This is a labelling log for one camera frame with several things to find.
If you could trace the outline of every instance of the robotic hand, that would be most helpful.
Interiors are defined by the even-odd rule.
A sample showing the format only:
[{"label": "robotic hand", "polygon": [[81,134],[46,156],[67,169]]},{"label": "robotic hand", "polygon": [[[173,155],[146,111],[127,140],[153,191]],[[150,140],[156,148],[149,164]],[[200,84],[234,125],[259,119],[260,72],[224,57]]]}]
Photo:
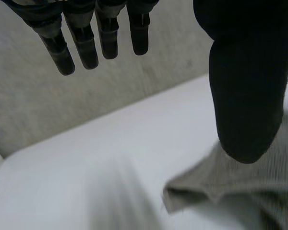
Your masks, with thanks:
[{"label": "robotic hand", "polygon": [[[118,54],[116,17],[127,5],[132,45],[148,49],[149,12],[158,0],[2,0],[41,37],[63,75],[74,72],[61,32],[66,18],[85,68],[98,65],[90,26],[96,12],[105,58]],[[201,27],[214,40],[209,78],[223,149],[256,162],[274,140],[283,117],[288,80],[288,0],[193,0]]]},{"label": "robotic hand", "polygon": [[58,70],[72,74],[75,66],[61,31],[61,14],[86,69],[98,66],[91,20],[95,11],[103,56],[118,55],[117,16],[127,5],[134,52],[148,51],[149,13],[159,0],[2,0],[38,33]]}]

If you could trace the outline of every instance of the concrete wall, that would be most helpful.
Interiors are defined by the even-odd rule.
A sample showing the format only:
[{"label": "concrete wall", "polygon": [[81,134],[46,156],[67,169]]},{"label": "concrete wall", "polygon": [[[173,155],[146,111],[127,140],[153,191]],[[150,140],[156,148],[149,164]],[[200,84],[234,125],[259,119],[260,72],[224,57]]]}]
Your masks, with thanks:
[{"label": "concrete wall", "polygon": [[[119,56],[81,65],[67,26],[76,72],[60,75],[38,35],[0,1],[0,153],[8,156],[57,133],[208,72],[212,41],[192,0],[164,0],[151,13],[150,49],[133,53],[126,9],[118,17]],[[96,20],[92,27],[97,33]]]}]

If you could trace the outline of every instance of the gray towel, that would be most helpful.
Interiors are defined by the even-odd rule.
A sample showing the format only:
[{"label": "gray towel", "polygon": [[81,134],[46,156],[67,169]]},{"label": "gray towel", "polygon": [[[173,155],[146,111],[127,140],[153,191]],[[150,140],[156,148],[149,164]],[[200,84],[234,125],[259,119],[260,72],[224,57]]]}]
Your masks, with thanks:
[{"label": "gray towel", "polygon": [[239,194],[247,195],[266,217],[288,230],[288,111],[272,146],[259,161],[241,164],[217,143],[207,158],[166,184],[163,200],[172,213],[207,198],[218,203]]}]

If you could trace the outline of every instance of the gray wall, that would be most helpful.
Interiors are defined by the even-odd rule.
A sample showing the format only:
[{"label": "gray wall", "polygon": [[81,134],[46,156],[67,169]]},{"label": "gray wall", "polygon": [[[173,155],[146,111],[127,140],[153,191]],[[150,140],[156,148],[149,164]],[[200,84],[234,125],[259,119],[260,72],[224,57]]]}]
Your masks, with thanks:
[{"label": "gray wall", "polygon": [[[211,39],[196,23],[192,0],[162,0],[151,13],[150,49],[132,50],[126,10],[119,15],[119,56],[85,70],[67,26],[76,71],[60,75],[35,32],[0,2],[0,153],[49,138],[208,71]],[[92,20],[96,34],[96,20]]]}]

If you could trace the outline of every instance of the white table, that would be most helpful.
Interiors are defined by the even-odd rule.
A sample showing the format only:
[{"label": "white table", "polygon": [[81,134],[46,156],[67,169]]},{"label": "white table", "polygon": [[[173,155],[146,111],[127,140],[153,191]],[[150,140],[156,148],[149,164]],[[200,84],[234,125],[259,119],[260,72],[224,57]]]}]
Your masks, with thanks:
[{"label": "white table", "polygon": [[245,229],[221,208],[169,216],[163,207],[166,181],[202,159],[216,140],[205,76],[23,149],[0,166],[0,230],[106,229],[93,220],[98,207],[107,208],[105,187],[119,181],[114,168],[124,159],[164,229]]}]

